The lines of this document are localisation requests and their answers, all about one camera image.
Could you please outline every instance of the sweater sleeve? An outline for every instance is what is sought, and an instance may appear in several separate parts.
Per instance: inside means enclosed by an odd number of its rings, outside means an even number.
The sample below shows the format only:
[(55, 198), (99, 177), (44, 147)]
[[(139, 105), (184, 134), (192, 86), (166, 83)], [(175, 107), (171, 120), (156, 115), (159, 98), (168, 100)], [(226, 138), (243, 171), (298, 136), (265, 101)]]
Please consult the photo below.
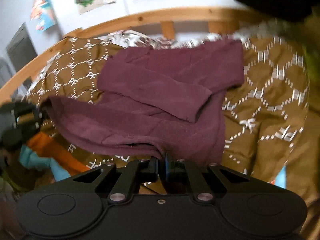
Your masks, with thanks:
[(211, 95), (211, 91), (201, 85), (178, 82), (135, 64), (109, 62), (99, 76), (99, 90), (130, 97), (188, 122), (196, 122), (200, 108)]

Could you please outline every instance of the bed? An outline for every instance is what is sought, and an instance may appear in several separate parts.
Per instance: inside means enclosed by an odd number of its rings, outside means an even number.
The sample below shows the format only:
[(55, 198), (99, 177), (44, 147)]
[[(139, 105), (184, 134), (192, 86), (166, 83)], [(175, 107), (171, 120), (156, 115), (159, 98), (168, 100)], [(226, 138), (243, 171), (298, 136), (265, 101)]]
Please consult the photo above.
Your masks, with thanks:
[[(84, 30), (76, 29), (14, 75), (0, 89), (0, 103), (10, 100), (10, 95), (30, 77), (36, 82), (26, 97), (37, 105), (48, 95), (64, 95), (95, 104), (101, 96), (96, 80), (105, 60), (126, 46), (121, 42), (114, 44), (115, 37), (122, 36), (122, 41), (131, 46), (129, 36), (137, 34), (124, 30), (132, 27), (160, 23), (164, 39), (137, 35), (139, 38), (133, 42), (134, 46), (173, 49), (215, 41), (233, 34), (244, 23), (255, 25), (265, 20), (268, 20), (267, 16), (250, 10), (171, 8), (122, 17)], [(207, 21), (209, 33), (215, 34), (209, 34), (201, 41), (175, 43), (173, 22), (181, 21)], [(96, 39), (112, 32), (111, 36)], [(229, 38), (241, 39), (243, 43), (246, 80), (242, 87), (227, 92), (222, 105), (226, 133), (221, 163), (302, 196), (309, 208), (302, 235), (317, 239), (320, 232), (317, 187), (320, 134), (312, 130), (312, 124), (320, 124), (317, 111), (320, 100), (313, 94), (316, 86), (310, 90), (302, 46), (270, 34), (234, 33)], [(52, 57), (52, 63), (39, 76)], [(42, 130), (88, 168), (105, 162), (115, 162), (121, 167), (139, 158), (86, 152), (65, 140), (50, 120), (44, 122)], [(145, 184), (144, 188), (165, 193), (160, 182)]]

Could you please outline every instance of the silver bolt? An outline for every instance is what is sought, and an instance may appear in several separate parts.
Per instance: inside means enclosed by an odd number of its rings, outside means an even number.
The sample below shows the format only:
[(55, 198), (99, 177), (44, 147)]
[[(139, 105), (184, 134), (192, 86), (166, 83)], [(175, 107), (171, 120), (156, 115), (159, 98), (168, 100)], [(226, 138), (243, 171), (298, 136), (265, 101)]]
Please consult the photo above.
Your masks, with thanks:
[(112, 201), (118, 202), (123, 201), (125, 199), (125, 195), (122, 193), (113, 193), (109, 197)]
[(166, 201), (164, 199), (159, 199), (158, 204), (164, 204)]
[(210, 193), (200, 193), (197, 198), (201, 201), (210, 201), (213, 199), (213, 196)]

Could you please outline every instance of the dark round object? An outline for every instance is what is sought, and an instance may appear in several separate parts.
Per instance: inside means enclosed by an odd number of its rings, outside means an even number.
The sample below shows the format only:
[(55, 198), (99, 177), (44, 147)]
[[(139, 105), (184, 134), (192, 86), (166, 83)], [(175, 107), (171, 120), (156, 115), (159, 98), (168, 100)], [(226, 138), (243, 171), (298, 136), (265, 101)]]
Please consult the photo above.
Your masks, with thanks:
[(221, 213), (239, 230), (262, 237), (283, 236), (299, 228), (306, 218), (306, 205), (292, 192), (227, 193)]
[(95, 193), (30, 192), (21, 197), (17, 217), (31, 234), (66, 237), (94, 223), (102, 212)]
[(38, 209), (47, 215), (57, 216), (70, 212), (76, 206), (76, 200), (65, 194), (45, 196), (38, 203)]

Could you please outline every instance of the brown bedspread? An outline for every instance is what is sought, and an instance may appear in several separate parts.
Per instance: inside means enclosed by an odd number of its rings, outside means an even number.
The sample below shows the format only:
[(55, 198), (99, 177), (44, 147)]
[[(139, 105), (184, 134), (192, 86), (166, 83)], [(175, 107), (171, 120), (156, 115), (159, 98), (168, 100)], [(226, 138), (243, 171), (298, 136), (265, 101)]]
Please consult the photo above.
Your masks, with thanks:
[[(97, 75), (108, 55), (119, 49), (100, 40), (69, 39), (29, 98), (39, 103), (57, 94), (95, 103), (100, 97)], [(244, 43), (244, 62), (245, 84), (228, 91), (222, 106), (226, 122), (222, 164), (271, 183), (285, 165), (286, 188), (302, 196), (309, 207), (302, 234), (317, 239), (320, 133), (318, 125), (312, 128), (312, 124), (320, 124), (320, 100), (317, 110), (311, 109), (306, 119), (308, 78), (302, 48), (278, 37), (250, 38)], [(50, 120), (44, 123), (43, 131), (90, 168), (109, 161), (124, 166), (135, 159), (79, 149), (56, 133)], [(146, 186), (164, 193), (160, 183)]]

